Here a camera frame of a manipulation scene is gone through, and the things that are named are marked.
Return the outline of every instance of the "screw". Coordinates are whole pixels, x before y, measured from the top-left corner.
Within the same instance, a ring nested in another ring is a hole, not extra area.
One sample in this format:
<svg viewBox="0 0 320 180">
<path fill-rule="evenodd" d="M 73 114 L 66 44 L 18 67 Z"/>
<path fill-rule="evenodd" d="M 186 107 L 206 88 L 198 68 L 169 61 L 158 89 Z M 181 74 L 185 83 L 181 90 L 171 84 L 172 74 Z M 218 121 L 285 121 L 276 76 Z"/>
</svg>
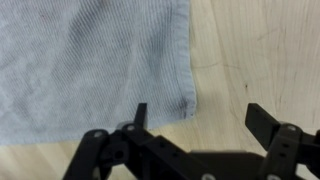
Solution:
<svg viewBox="0 0 320 180">
<path fill-rule="evenodd" d="M 128 131 L 133 131 L 135 129 L 135 127 L 133 126 L 133 125 L 129 125 L 128 127 L 127 127 L 127 130 Z"/>
<path fill-rule="evenodd" d="M 269 174 L 267 176 L 267 180 L 281 180 L 281 178 L 277 175 L 274 175 L 274 174 Z"/>
<path fill-rule="evenodd" d="M 216 180 L 216 178 L 209 173 L 203 174 L 201 180 Z"/>
<path fill-rule="evenodd" d="M 101 131 L 97 131 L 96 133 L 94 133 L 93 137 L 100 137 L 102 135 Z"/>
<path fill-rule="evenodd" d="M 288 126 L 288 129 L 290 129 L 291 131 L 296 131 L 297 130 L 297 128 L 294 127 L 294 126 Z"/>
</svg>

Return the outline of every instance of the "wooden surface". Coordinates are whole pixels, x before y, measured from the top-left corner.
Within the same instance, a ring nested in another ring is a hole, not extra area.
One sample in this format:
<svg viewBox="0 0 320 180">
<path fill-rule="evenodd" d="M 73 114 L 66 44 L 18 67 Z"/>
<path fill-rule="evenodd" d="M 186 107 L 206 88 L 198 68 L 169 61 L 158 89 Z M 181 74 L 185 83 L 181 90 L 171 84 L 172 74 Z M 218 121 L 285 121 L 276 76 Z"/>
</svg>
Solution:
<svg viewBox="0 0 320 180">
<path fill-rule="evenodd" d="M 320 128 L 320 1 L 191 0 L 194 119 L 153 130 L 184 150 L 264 154 L 244 126 L 249 102 L 306 132 Z M 0 179 L 60 179 L 77 142 L 0 148 Z M 305 168 L 306 179 L 315 179 Z M 123 167 L 111 179 L 134 179 Z"/>
</svg>

